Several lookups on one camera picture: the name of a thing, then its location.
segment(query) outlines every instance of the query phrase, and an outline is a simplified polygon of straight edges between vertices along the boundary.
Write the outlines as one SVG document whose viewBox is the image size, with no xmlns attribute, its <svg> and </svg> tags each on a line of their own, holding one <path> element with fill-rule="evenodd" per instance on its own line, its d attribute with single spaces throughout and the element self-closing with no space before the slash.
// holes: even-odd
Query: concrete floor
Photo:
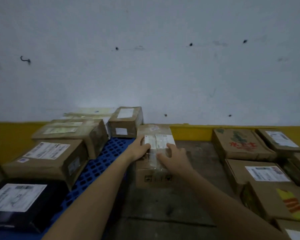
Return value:
<svg viewBox="0 0 300 240">
<path fill-rule="evenodd" d="M 235 196 L 211 142 L 176 141 L 187 150 L 188 158 L 204 178 L 233 198 Z M 166 189 L 128 187 L 120 219 L 105 234 L 105 239 L 223 239 L 220 231 L 181 180 Z"/>
</svg>

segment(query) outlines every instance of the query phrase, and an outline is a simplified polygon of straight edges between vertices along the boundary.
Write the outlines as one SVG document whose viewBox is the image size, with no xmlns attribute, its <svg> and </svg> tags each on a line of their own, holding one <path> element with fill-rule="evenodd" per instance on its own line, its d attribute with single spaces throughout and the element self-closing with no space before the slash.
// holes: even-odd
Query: person's left hand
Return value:
<svg viewBox="0 0 300 240">
<path fill-rule="evenodd" d="M 149 143 L 141 145 L 141 141 L 145 135 L 139 135 L 134 142 L 132 142 L 123 154 L 129 159 L 130 162 L 134 162 L 141 158 L 147 150 L 151 148 Z"/>
</svg>

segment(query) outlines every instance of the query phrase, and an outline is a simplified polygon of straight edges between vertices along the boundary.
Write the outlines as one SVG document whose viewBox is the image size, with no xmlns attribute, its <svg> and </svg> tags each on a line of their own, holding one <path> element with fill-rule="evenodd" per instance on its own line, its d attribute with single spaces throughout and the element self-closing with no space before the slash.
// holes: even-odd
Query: black box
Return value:
<svg viewBox="0 0 300 240">
<path fill-rule="evenodd" d="M 64 181 L 10 178 L 0 183 L 0 228 L 42 233 L 69 192 Z"/>
</svg>

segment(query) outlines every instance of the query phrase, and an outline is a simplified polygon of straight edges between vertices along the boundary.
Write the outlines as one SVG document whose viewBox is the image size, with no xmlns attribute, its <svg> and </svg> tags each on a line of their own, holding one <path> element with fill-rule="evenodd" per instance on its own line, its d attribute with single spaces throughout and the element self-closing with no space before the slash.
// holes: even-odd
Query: metal hook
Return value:
<svg viewBox="0 0 300 240">
<path fill-rule="evenodd" d="M 27 62 L 28 62 L 28 64 L 30 65 L 30 63 L 31 63 L 31 60 L 30 60 L 30 59 L 28 59 L 28 60 L 23 60 L 23 59 L 22 59 L 22 57 L 23 57 L 23 56 L 20 56 L 20 59 L 21 59 L 22 61 L 27 61 Z"/>
</svg>

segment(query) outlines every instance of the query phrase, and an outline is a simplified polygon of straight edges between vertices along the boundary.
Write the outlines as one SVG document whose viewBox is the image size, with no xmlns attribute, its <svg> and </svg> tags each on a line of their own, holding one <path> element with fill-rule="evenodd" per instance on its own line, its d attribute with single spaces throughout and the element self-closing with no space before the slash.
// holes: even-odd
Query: blue plastic pallet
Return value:
<svg viewBox="0 0 300 240">
<path fill-rule="evenodd" d="M 60 217 L 60 215 L 79 197 L 82 192 L 100 176 L 104 170 L 109 167 L 114 160 L 134 141 L 134 138 L 117 138 L 112 137 L 104 146 L 102 152 L 95 160 L 90 160 L 84 168 L 80 177 L 72 187 L 72 191 L 68 193 L 62 202 L 58 213 L 56 213 L 50 225 L 42 234 L 21 233 L 8 230 L 0 230 L 0 240 L 39 240 L 49 230 L 50 226 Z"/>
</svg>

